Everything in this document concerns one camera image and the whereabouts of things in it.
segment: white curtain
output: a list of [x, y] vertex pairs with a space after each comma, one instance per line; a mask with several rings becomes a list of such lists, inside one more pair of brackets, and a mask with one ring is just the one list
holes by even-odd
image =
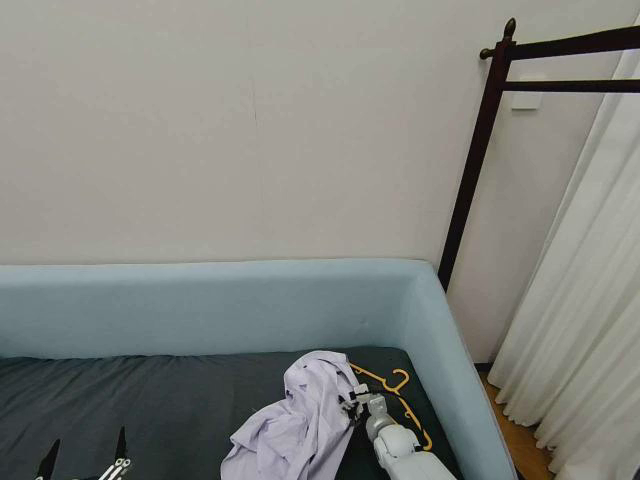
[[[637, 52], [615, 77], [640, 78]], [[640, 94], [607, 95], [489, 375], [557, 480], [640, 465]]]

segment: dark gray bed sheet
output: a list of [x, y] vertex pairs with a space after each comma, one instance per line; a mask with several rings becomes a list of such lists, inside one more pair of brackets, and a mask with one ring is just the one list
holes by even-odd
[[[394, 368], [410, 373], [402, 392], [431, 434], [433, 452], [462, 478], [407, 354], [380, 347], [341, 351], [390, 384], [396, 383]], [[282, 375], [303, 353], [0, 359], [0, 479], [34, 478], [56, 438], [62, 445], [55, 480], [99, 475], [113, 460], [122, 425], [135, 466], [127, 480], [219, 478], [229, 436], [283, 397]], [[387, 403], [396, 420], [412, 425], [396, 399]], [[336, 478], [388, 480], [364, 426], [354, 432]]]

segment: lavender shirt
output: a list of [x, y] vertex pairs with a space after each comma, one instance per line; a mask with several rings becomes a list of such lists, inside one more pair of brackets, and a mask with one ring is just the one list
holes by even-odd
[[231, 436], [222, 480], [332, 480], [353, 432], [338, 395], [349, 398], [357, 384], [342, 353], [300, 357], [284, 374], [285, 399]]

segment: finial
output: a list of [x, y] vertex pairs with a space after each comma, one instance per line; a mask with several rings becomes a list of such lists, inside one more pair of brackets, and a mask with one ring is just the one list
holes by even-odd
[[507, 24], [504, 26], [504, 36], [505, 38], [511, 38], [513, 36], [513, 32], [516, 31], [516, 19], [511, 17]]
[[480, 58], [482, 60], [486, 60], [487, 58], [492, 57], [494, 52], [495, 50], [491, 48], [483, 48], [482, 50], [480, 50]]

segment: white robotic arm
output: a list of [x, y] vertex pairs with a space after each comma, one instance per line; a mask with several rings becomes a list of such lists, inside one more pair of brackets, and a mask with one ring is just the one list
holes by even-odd
[[391, 418], [382, 395], [368, 393], [364, 384], [356, 388], [355, 394], [369, 410], [367, 436], [373, 442], [378, 463], [391, 480], [456, 480], [438, 457], [422, 449], [412, 430]]

